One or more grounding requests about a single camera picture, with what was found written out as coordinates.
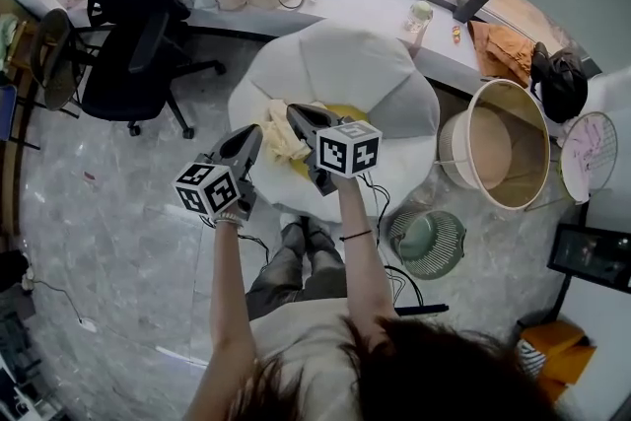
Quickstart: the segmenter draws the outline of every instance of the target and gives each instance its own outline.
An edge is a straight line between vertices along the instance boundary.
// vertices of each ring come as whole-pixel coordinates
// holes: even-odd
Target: woman's left arm
[[[184,417],[187,421],[223,420],[256,358],[245,304],[237,227],[217,223],[210,301],[213,355]]]

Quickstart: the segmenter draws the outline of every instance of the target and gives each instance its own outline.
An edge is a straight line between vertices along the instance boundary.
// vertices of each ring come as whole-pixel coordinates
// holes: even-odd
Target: brown cloth
[[[527,88],[534,42],[501,25],[468,25],[482,75],[510,79]]]

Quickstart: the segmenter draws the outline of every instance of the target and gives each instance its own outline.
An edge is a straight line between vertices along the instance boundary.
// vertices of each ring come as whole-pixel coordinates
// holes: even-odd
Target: green plastic basket
[[[393,220],[388,238],[405,268],[418,279],[438,279],[464,256],[466,229],[445,211],[402,211]]]

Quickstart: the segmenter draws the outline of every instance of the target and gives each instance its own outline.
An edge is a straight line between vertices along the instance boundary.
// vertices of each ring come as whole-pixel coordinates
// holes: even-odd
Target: white bean bag chair
[[[396,209],[427,177],[436,155],[440,109],[434,90],[418,72],[403,44],[394,38],[318,22],[265,45],[233,91],[228,113],[232,129],[269,119],[270,99],[287,104],[352,105],[366,112],[384,133],[373,181]],[[340,222],[337,192],[322,197],[289,164],[276,164],[261,148],[250,171],[258,193],[282,210]],[[360,181],[370,216],[384,199]]]

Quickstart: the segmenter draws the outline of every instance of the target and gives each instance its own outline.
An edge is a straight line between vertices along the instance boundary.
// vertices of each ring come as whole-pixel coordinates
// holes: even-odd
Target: black wristband
[[[372,232],[373,232],[372,230],[367,230],[366,232],[362,232],[361,234],[355,234],[354,236],[341,237],[340,240],[344,243],[344,242],[348,241],[349,239],[355,239],[356,237],[362,237],[362,236],[365,236],[367,234],[371,234]]]

